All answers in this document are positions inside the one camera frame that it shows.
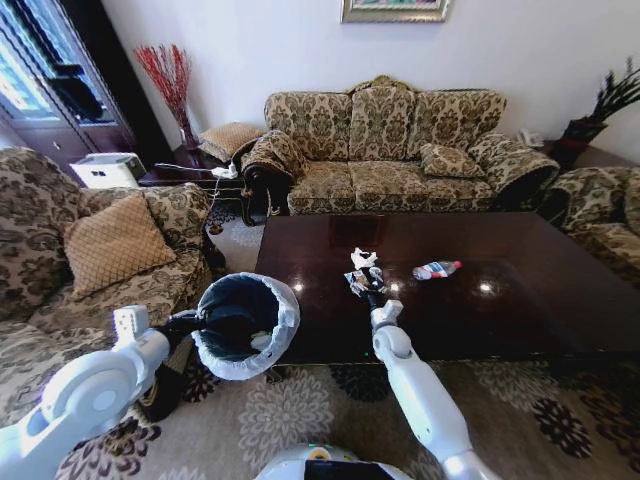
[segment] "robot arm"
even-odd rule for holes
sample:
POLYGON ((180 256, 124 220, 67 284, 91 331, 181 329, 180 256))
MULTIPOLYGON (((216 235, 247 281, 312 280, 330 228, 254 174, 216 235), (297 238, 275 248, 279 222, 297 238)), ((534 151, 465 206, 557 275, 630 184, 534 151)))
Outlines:
POLYGON ((169 355, 169 341, 147 329, 147 309, 114 311, 118 342, 62 367, 42 401, 18 423, 0 430, 0 478, 54 478, 60 460, 79 440, 104 433, 153 384, 169 355))
POLYGON ((387 367, 389 383, 418 441, 438 459, 450 480, 498 480, 473 451, 467 423, 431 367, 396 325, 397 300, 371 312, 373 348, 387 367))

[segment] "trash can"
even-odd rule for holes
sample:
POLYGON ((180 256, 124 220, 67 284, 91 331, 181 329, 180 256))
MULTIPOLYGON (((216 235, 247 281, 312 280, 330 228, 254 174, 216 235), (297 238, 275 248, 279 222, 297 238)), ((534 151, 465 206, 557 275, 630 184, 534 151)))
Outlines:
POLYGON ((272 367, 287 350, 300 323, 300 307, 284 283, 235 273, 205 291, 197 316, 207 325, 191 334, 203 365, 217 377, 247 380, 272 367))

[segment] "carpet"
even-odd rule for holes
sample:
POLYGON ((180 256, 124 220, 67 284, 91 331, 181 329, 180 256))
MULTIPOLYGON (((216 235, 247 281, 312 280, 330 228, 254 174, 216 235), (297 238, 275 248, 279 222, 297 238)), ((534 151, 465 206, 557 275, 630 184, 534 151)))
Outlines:
MULTIPOLYGON (((229 272, 251 271, 262 224, 216 206, 211 235, 229 272)), ((640 479, 640 367, 634 362, 437 362, 480 457, 505 479, 640 479)), ((383 367, 290 367, 280 383, 214 377, 194 356, 183 402, 150 424, 135 411, 81 443, 57 479, 242 480, 299 443, 330 443, 440 480, 383 367)))
POLYGON ((213 224, 220 225, 222 232, 209 233, 209 238, 222 252, 227 261, 227 272, 252 272, 258 260, 265 214, 254 214, 255 227, 247 227, 240 216, 236 202, 215 205, 207 219, 207 230, 213 224))

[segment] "plastic bottle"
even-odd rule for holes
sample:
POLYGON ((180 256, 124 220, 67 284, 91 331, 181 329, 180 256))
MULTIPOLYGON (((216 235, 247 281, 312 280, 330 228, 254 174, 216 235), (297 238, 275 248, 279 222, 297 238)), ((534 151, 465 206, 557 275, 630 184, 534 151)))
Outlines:
POLYGON ((456 270, 462 268, 462 262, 456 260, 448 262, 439 260, 437 262, 427 263, 413 269, 413 276, 416 280, 429 280, 431 278, 445 278, 453 274, 456 270))

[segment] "picture frame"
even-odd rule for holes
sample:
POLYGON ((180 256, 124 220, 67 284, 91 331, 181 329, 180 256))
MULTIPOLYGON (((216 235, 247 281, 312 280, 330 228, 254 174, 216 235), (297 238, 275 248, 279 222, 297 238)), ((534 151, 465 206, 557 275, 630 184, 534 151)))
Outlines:
POLYGON ((342 0, 341 23, 444 22, 453 0, 342 0))

